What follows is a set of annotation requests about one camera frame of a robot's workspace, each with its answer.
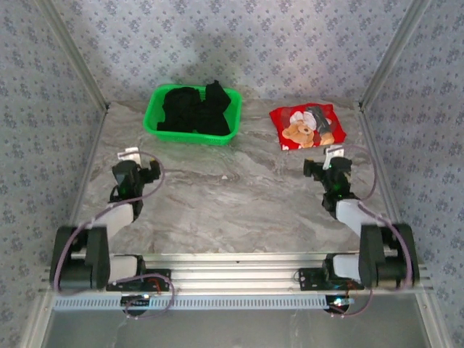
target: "snack bag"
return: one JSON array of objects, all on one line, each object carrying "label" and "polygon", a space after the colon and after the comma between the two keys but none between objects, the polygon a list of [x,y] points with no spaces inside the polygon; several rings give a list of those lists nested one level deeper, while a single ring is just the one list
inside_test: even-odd
[{"label": "snack bag", "polygon": [[282,150],[338,144],[347,136],[332,104],[279,107],[269,115],[277,128]]}]

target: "green plastic basket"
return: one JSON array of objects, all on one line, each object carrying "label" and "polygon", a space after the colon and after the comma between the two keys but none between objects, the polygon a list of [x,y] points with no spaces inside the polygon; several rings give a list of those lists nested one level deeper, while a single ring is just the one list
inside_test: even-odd
[{"label": "green plastic basket", "polygon": [[231,103],[227,110],[224,112],[225,120],[229,125],[231,133],[227,136],[211,136],[199,133],[181,133],[181,132],[167,132],[157,130],[158,122],[165,120],[165,111],[162,105],[165,102],[166,93],[175,88],[192,87],[199,91],[200,97],[204,100],[204,86],[181,86],[181,85],[163,85],[156,89],[150,99],[150,104],[146,109],[144,118],[144,127],[148,133],[154,134],[161,141],[176,141],[181,143],[195,143],[195,144],[209,144],[223,146],[226,145],[239,131],[240,112],[241,112],[241,95],[233,89],[224,88]]}]

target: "metal bracket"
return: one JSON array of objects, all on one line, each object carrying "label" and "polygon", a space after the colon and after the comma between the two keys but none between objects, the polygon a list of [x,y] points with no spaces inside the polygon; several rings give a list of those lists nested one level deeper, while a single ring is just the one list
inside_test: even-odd
[{"label": "metal bracket", "polygon": [[[144,274],[158,273],[161,276],[171,279],[171,270],[168,269],[151,269],[147,268]],[[145,278],[143,280],[129,281],[126,283],[110,283],[107,285],[107,291],[113,292],[169,292],[169,284],[159,278]]]},{"label": "metal bracket", "polygon": [[364,286],[348,278],[331,276],[325,268],[300,268],[298,270],[301,291],[349,291],[364,290]]}]

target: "gray marble surface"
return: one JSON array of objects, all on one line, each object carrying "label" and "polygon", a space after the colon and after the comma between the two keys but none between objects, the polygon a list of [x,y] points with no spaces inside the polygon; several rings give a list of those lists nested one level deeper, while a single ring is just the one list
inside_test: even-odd
[{"label": "gray marble surface", "polygon": [[[303,160],[323,161],[323,149],[281,151],[268,115],[279,106],[332,103],[347,133],[364,139],[354,104],[346,99],[244,100],[239,134],[225,147],[161,142],[142,125],[146,102],[112,103],[96,151],[80,218],[106,206],[111,166],[126,147],[156,155],[165,185],[144,202],[141,217],[111,241],[112,252],[332,252],[358,249],[359,239],[322,207],[323,187],[302,173]],[[369,192],[373,171],[365,154],[354,162],[352,189]],[[145,192],[153,188],[148,185]],[[367,203],[384,212],[379,193]]]}]

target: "patterned wallpaper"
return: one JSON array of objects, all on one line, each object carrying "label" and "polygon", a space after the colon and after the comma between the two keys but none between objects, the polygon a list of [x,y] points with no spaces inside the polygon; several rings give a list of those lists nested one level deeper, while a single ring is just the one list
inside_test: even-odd
[{"label": "patterned wallpaper", "polygon": [[244,96],[360,97],[410,0],[54,0],[106,100],[214,78]]},{"label": "patterned wallpaper", "polygon": [[432,2],[369,110],[401,214],[464,347],[464,3]]},{"label": "patterned wallpaper", "polygon": [[102,113],[35,4],[0,1],[0,347],[16,347]]}]

